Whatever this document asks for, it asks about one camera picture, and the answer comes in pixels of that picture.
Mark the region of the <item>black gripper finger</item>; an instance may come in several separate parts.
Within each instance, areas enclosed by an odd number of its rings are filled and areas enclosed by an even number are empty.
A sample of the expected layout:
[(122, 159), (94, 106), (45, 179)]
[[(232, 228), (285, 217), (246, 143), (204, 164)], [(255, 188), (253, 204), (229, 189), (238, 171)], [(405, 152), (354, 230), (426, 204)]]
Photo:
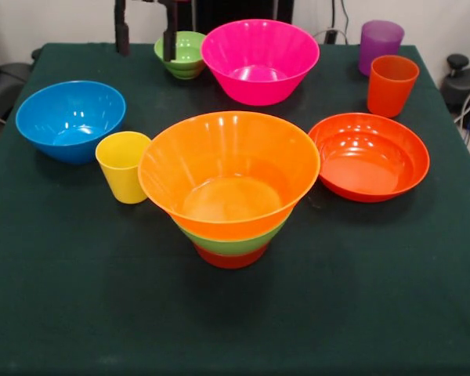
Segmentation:
[(178, 6), (175, 0), (157, 0), (166, 8), (167, 27), (163, 33), (163, 60), (170, 62), (175, 59), (176, 32), (178, 28), (177, 13)]
[(125, 0), (114, 1), (114, 33), (115, 47), (117, 52), (122, 56), (129, 54), (129, 32), (128, 25), (125, 22)]

